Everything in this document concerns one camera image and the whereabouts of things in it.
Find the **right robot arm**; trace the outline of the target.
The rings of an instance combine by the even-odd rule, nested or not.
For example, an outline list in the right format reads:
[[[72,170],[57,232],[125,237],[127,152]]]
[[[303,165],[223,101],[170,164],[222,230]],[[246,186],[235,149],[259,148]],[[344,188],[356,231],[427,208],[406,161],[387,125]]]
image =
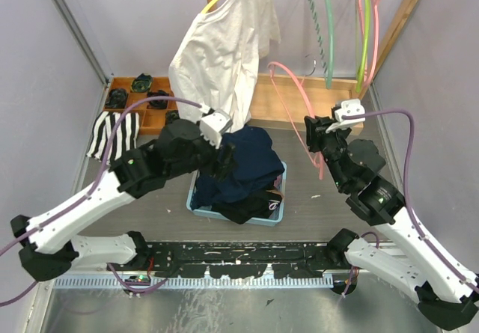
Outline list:
[[[306,145],[321,153],[337,190],[362,221],[387,236],[409,259],[404,263],[369,244],[357,233],[340,230],[327,244],[336,268],[357,266],[407,295],[434,325],[452,331],[478,313],[478,275],[455,260],[409,213],[404,196],[379,172],[385,166],[371,140],[348,141],[329,117],[306,117]]]

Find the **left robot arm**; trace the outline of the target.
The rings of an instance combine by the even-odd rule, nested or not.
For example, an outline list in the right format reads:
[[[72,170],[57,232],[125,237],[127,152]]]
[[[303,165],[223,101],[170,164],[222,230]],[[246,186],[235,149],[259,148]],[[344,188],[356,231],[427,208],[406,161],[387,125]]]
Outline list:
[[[92,183],[56,208],[10,224],[22,247],[19,260],[35,281],[49,281],[79,266],[110,263],[129,270],[147,267],[150,248],[137,231],[88,237],[81,231],[119,207],[162,189],[168,180],[203,171],[224,179],[234,168],[234,146],[222,136],[231,119],[215,112],[193,123],[177,119],[159,137],[123,153]]]

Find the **salmon pink hanger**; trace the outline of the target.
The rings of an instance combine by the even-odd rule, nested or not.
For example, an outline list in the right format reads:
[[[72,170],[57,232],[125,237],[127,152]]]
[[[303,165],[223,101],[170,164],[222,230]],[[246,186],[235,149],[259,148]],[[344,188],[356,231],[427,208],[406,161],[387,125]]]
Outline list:
[[[322,180],[324,178],[324,173],[325,173],[325,162],[324,158],[321,153],[312,153],[310,149],[308,148],[305,139],[301,136],[299,133],[299,120],[302,119],[304,120],[304,117],[309,116],[310,118],[314,118],[314,110],[313,106],[311,104],[311,101],[308,97],[308,95],[305,92],[305,88],[303,87],[305,77],[303,79],[299,79],[289,67],[285,66],[284,64],[277,62],[277,61],[271,61],[267,64],[268,70],[269,70],[269,79],[271,81],[271,84],[273,86],[274,92],[277,93],[278,98],[286,111],[286,115],[288,117],[288,120],[290,121],[294,132],[296,133],[297,138],[299,139],[300,144],[302,145],[304,151],[306,152],[306,156],[308,157],[309,161],[311,164],[317,169],[318,173],[318,178],[319,180]],[[278,88],[278,85],[275,81],[275,72],[276,69],[279,68],[282,71],[286,73],[286,75],[292,80],[293,86],[296,88],[299,96],[301,97],[301,101],[303,102],[304,108],[306,110],[306,113],[299,113],[299,109],[295,109],[293,107],[293,95],[288,94],[286,100],[284,96],[280,93],[280,90]]]

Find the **navy blue t shirt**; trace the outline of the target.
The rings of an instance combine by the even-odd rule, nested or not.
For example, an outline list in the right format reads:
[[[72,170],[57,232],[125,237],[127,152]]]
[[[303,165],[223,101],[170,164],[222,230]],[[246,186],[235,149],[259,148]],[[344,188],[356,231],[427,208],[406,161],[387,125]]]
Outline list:
[[[234,169],[220,181],[201,172],[195,182],[192,209],[243,200],[284,173],[284,166],[272,149],[272,139],[261,127],[244,126],[225,133],[222,143],[234,146]]]

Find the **pink plastic hanger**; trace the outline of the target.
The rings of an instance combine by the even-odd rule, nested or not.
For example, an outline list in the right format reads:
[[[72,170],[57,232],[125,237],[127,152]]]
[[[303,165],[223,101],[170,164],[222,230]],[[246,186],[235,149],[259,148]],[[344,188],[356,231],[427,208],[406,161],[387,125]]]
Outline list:
[[[369,51],[367,60],[367,77],[363,89],[370,86],[376,70],[379,54],[379,3],[381,0],[372,0],[372,20],[370,27]]]

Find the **black printed t shirt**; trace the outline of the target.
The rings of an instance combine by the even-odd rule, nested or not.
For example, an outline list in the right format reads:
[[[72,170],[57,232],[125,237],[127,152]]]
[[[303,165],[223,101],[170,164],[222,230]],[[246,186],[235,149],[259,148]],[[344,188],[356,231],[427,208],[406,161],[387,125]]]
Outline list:
[[[239,201],[214,203],[211,209],[234,223],[245,224],[250,219],[269,219],[283,199],[277,189],[262,189]]]

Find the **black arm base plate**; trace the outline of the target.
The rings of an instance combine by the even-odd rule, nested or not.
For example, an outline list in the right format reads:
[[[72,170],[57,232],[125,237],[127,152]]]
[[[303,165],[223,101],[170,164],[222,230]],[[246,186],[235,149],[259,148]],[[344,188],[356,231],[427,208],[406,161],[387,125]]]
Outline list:
[[[151,269],[157,278],[321,278],[334,269],[350,269],[333,261],[317,242],[149,242],[139,264],[114,264],[116,271]]]

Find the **mint green hanger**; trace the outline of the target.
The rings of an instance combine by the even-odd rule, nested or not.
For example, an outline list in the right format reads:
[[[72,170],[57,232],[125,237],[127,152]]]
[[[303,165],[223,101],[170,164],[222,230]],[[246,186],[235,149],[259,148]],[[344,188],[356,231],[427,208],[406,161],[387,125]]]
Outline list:
[[[335,32],[331,0],[323,0],[326,14],[326,29],[322,30],[320,15],[315,0],[308,0],[311,18],[319,46],[320,63],[327,89],[332,87],[333,72],[335,68]]]

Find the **lime green hanger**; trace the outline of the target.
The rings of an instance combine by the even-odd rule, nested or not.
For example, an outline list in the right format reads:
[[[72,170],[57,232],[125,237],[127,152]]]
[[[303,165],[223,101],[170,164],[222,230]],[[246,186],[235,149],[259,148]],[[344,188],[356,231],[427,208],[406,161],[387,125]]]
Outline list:
[[[356,93],[362,91],[367,77],[367,60],[372,20],[372,0],[356,0]]]

